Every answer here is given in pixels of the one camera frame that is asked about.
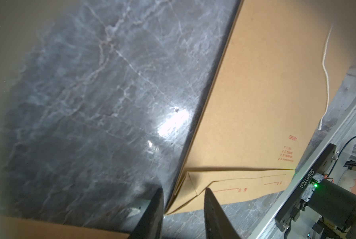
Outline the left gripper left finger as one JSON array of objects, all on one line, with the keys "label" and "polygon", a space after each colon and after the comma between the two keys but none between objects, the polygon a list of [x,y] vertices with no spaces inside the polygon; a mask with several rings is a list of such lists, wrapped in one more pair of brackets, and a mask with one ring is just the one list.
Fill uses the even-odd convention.
[{"label": "left gripper left finger", "polygon": [[164,219],[164,191],[159,188],[128,239],[161,239]]}]

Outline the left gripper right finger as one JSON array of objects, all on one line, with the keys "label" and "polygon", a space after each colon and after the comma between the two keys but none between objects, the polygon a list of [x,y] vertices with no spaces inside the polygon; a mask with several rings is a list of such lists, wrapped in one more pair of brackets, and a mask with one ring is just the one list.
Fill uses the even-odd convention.
[{"label": "left gripper right finger", "polygon": [[204,196],[204,220],[207,239],[240,239],[211,189]]}]

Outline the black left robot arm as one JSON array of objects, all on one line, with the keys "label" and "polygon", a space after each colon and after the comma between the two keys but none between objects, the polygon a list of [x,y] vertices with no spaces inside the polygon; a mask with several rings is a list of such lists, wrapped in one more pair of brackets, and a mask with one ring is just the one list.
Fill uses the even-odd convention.
[{"label": "black left robot arm", "polygon": [[[238,239],[239,235],[221,209],[214,192],[205,191],[204,220],[208,239]],[[296,216],[304,207],[330,220],[339,229],[348,229],[347,238],[356,239],[356,195],[323,179],[319,183],[297,187],[275,217],[276,225],[284,231],[286,239],[294,228]],[[164,196],[159,188],[137,226],[130,234],[131,239],[160,239],[162,237]]]}]

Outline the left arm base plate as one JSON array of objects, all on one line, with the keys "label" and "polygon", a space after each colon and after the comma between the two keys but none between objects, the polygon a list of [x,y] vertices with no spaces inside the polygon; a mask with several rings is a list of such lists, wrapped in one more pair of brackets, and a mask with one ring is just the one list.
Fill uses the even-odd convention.
[{"label": "left arm base plate", "polygon": [[336,145],[328,144],[321,155],[314,162],[310,170],[300,180],[295,190],[284,203],[275,216],[275,223],[281,232],[285,232],[290,225],[291,219],[300,211],[302,195],[311,183],[317,182],[317,176],[324,178],[329,167],[332,165],[332,158],[335,156]]}]

